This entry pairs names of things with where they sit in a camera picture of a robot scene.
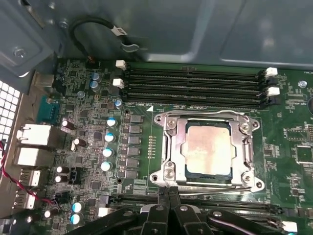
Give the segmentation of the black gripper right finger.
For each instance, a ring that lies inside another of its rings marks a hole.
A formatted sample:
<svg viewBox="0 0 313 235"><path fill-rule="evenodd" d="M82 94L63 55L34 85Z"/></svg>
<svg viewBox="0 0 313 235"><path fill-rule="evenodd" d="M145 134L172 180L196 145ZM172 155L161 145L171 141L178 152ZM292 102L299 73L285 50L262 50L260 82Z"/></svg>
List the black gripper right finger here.
<svg viewBox="0 0 313 235"><path fill-rule="evenodd" d="M170 187L171 211L185 235L280 235L281 232L262 226L225 210L203 215L181 203L177 187Z"/></svg>

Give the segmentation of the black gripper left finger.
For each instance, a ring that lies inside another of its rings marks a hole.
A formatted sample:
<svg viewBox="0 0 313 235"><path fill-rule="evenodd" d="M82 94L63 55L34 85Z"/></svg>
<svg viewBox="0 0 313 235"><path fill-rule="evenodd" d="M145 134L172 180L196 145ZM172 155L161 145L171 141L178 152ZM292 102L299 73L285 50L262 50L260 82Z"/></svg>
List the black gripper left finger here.
<svg viewBox="0 0 313 235"><path fill-rule="evenodd" d="M169 189L160 188L158 203L144 207L140 213L131 209L116 210L74 229L71 235L166 235L170 213Z"/></svg>

